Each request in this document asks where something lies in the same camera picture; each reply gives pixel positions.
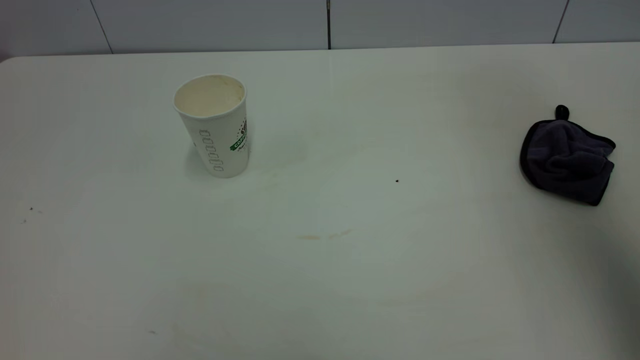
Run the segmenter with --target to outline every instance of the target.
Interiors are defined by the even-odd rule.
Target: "white paper cup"
[[[249,161],[245,101],[242,82],[222,74],[189,80],[173,96],[175,111],[215,177],[236,176]]]

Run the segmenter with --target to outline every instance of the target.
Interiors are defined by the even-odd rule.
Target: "table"
[[[0,358],[637,359],[640,44],[0,63]],[[242,79],[216,179],[172,95]],[[533,188],[556,105],[618,148],[598,207]]]

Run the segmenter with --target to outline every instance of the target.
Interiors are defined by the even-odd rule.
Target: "wall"
[[[89,0],[0,1],[0,61],[24,55],[108,53]]]
[[[93,0],[114,53],[327,48],[325,0]]]
[[[334,49],[640,41],[640,0],[332,0],[330,15]],[[326,0],[0,1],[0,61],[328,41]]]
[[[640,41],[640,0],[571,0],[556,42]]]
[[[332,47],[553,42],[566,0],[334,0]]]

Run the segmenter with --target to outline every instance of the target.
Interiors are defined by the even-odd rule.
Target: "dark gray cloth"
[[[522,144],[520,165],[530,182],[574,200],[598,205],[609,184],[616,144],[568,120],[535,123]]]

